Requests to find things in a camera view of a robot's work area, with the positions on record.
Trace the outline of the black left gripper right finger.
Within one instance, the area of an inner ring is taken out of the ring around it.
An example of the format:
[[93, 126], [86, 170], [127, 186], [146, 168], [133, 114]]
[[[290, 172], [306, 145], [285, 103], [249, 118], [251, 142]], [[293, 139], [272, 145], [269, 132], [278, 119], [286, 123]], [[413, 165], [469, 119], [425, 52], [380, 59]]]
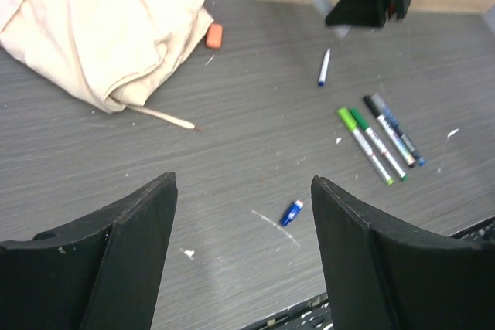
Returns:
[[335, 328], [494, 327], [493, 218], [443, 236], [323, 177], [311, 195]]

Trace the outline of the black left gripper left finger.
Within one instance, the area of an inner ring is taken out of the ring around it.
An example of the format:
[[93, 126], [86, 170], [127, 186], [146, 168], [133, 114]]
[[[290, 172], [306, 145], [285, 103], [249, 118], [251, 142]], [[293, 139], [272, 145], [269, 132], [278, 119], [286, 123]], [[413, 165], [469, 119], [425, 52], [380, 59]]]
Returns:
[[73, 222], [1, 244], [3, 329], [148, 329], [175, 216], [167, 172]]

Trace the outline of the white marker blue end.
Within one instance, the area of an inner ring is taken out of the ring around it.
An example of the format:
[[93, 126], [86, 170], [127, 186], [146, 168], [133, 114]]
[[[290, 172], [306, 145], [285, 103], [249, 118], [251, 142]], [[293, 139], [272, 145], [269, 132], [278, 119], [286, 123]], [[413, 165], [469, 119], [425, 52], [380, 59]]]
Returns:
[[318, 79], [319, 87], [323, 87], [326, 83], [326, 77], [329, 69], [330, 59], [331, 59], [331, 49], [327, 49], [323, 55], [323, 59], [319, 71], [319, 79]]

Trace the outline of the white marker black end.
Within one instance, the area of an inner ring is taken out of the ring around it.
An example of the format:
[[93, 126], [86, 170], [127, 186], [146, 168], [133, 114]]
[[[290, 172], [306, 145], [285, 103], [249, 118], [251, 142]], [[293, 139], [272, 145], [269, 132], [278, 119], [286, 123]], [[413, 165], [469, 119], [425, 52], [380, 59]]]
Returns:
[[385, 115], [380, 111], [377, 105], [373, 102], [370, 95], [366, 95], [363, 97], [363, 102], [370, 110], [370, 112], [374, 115], [375, 119], [381, 124], [385, 133], [397, 149], [398, 153], [401, 155], [402, 159], [405, 161], [405, 164], [409, 168], [414, 168], [416, 166], [416, 161], [414, 160], [411, 153], [406, 149], [405, 145], [402, 143], [398, 134], [392, 128], [391, 124], [388, 122]]

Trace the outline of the white marker dark green end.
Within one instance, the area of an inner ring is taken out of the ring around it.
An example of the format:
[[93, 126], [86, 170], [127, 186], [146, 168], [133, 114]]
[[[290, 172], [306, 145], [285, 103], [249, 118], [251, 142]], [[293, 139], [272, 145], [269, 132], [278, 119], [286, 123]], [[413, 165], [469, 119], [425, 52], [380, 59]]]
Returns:
[[389, 162], [390, 166], [395, 170], [398, 174], [399, 179], [403, 182], [408, 179], [406, 172], [401, 168], [398, 162], [395, 160], [394, 156], [388, 151], [384, 142], [377, 135], [375, 130], [367, 123], [364, 117], [361, 115], [358, 109], [352, 107], [349, 109], [350, 114], [356, 121], [356, 123], [360, 126], [361, 129], [367, 134], [367, 136], [372, 140], [378, 151], [381, 155]]

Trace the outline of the white marker lime end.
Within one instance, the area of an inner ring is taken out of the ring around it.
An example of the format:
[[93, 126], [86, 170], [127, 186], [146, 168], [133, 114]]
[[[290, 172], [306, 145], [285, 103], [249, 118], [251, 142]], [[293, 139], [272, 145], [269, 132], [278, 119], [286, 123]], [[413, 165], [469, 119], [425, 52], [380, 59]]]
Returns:
[[361, 147], [364, 154], [367, 156], [367, 159], [372, 164], [375, 171], [382, 178], [383, 182], [386, 185], [392, 185], [394, 182], [393, 178], [388, 174], [385, 167], [381, 164], [378, 157], [374, 154], [374, 150], [368, 144], [360, 129], [357, 127], [357, 122], [355, 121], [349, 110], [345, 107], [341, 107], [337, 111], [337, 114], [339, 115], [342, 122], [346, 125], [349, 132], [353, 135], [354, 139]]

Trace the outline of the blue transparent gel pen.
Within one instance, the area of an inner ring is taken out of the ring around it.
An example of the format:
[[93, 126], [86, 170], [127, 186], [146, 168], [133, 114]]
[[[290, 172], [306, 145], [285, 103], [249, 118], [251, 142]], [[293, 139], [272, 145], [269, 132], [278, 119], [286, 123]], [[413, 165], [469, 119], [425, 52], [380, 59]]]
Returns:
[[399, 138], [401, 139], [401, 141], [403, 142], [405, 147], [408, 149], [408, 151], [411, 153], [414, 160], [416, 160], [416, 162], [420, 166], [425, 165], [426, 160], [421, 155], [419, 150], [415, 147], [415, 145], [412, 143], [411, 139], [401, 129], [401, 126], [400, 126], [397, 118], [392, 114], [388, 105], [386, 105], [386, 103], [383, 101], [383, 99], [378, 94], [372, 95], [371, 99], [375, 103], [375, 105], [380, 109], [380, 111], [384, 114], [384, 116], [387, 118], [389, 124], [393, 127], [395, 132], [398, 134]]

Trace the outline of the orange highlighter cap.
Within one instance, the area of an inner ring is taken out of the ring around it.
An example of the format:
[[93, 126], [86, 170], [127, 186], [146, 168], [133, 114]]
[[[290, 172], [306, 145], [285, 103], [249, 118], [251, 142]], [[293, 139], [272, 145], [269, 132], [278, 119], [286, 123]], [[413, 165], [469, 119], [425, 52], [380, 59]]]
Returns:
[[223, 42], [224, 28], [221, 24], [212, 23], [207, 31], [205, 45], [210, 49], [219, 49]]

